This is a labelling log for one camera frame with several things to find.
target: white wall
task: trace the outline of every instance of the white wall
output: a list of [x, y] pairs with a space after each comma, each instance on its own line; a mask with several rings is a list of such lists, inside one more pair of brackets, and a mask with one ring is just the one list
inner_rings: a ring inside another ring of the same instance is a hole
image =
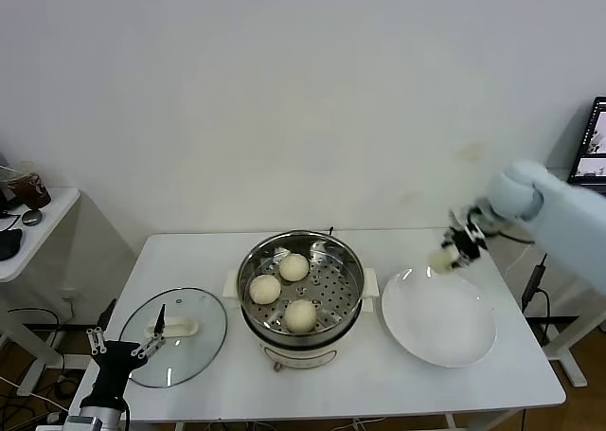
[[135, 250], [156, 232], [445, 225], [512, 159], [569, 166], [573, 116], [606, 85], [604, 14], [0, 0], [0, 149], [82, 189]]

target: cup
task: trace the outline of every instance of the cup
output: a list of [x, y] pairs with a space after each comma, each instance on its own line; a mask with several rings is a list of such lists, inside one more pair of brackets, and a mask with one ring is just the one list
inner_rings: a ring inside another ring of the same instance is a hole
[[42, 178], [33, 171], [30, 163], [20, 163], [17, 170], [2, 169], [0, 182], [7, 186], [19, 201], [32, 210], [45, 207], [50, 203], [50, 194], [42, 182]]
[[50, 194], [36, 172], [13, 179], [7, 183], [17, 198], [32, 210], [45, 207], [50, 203]]

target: wall stain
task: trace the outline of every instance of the wall stain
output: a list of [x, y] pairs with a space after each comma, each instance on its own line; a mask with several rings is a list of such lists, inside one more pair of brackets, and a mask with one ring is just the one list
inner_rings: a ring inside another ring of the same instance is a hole
[[422, 194], [418, 191], [405, 192], [400, 198], [400, 204], [402, 206], [411, 206], [422, 199]]
[[466, 163], [477, 163], [486, 156], [486, 146], [484, 142], [470, 142], [461, 148], [456, 156]]

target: white plate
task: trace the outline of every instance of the white plate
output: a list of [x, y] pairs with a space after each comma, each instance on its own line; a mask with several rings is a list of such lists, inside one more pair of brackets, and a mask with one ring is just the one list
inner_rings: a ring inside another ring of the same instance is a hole
[[410, 269], [383, 290], [383, 317], [412, 354], [434, 365], [460, 368], [484, 358], [496, 340], [492, 307], [455, 274]]

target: glass lid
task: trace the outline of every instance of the glass lid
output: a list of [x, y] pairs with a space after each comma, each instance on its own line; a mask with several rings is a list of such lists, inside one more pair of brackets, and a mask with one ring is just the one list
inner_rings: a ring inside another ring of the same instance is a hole
[[222, 303], [202, 289], [183, 288], [163, 292], [143, 304], [124, 326], [120, 341], [148, 341], [162, 305], [166, 305], [166, 344], [131, 375], [142, 386], [166, 388], [191, 379], [210, 365], [227, 332]]

